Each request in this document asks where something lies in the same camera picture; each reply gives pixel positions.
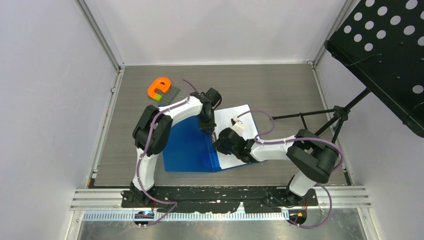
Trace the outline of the metal folder clip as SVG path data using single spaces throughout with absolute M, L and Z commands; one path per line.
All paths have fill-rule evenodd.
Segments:
M 216 133 L 212 132 L 210 136 L 211 136 L 211 142 L 215 143 L 218 139 Z

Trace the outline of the white paper sheets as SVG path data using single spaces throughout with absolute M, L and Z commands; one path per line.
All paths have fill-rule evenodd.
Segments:
M 231 128 L 233 126 L 231 120 L 234 117 L 237 117 L 237 119 L 241 121 L 242 126 L 244 127 L 244 130 L 242 131 L 241 136 L 245 140 L 253 139 L 259 132 L 256 127 L 252 113 L 248 112 L 242 116 L 239 116 L 240 114 L 243 114 L 249 110 L 250 110 L 250 107 L 248 104 L 215 110 L 214 118 L 215 118 L 216 127 L 214 128 L 214 132 L 213 132 L 215 138 L 218 139 L 219 133 L 225 128 Z M 237 159 L 237 157 L 234 156 L 233 154 L 226 155 L 226 154 L 217 152 L 216 155 L 217 155 L 217 160 L 218 160 L 221 171 L 231 169 L 231 168 L 236 168 L 246 164 L 242 162 L 241 160 Z

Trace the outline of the blue plastic folder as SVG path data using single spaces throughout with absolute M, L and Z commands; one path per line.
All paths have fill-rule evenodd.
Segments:
M 189 117 L 171 128 L 163 150 L 164 170 L 167 172 L 221 172 L 217 150 L 211 133 L 200 130 L 198 117 Z

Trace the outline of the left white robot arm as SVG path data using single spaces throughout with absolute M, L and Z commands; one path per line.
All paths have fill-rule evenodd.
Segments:
M 212 136 L 216 125 L 215 108 L 222 102 L 221 94 L 214 88 L 207 92 L 192 92 L 176 103 L 156 107 L 148 105 L 137 122 L 132 137 L 137 152 L 136 169 L 130 184 L 130 192 L 141 207 L 153 202 L 154 173 L 157 159 L 168 144 L 174 125 L 197 117 L 196 126 Z

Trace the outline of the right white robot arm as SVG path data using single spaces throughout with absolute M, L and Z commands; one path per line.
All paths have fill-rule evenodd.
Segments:
M 299 205 L 317 184 L 326 184 L 333 170 L 344 161 L 342 150 L 331 141 L 301 129 L 289 138 L 275 140 L 244 139 L 230 127 L 222 130 L 213 147 L 221 154 L 233 155 L 246 164 L 268 160 L 291 161 L 297 168 L 283 194 L 289 205 Z

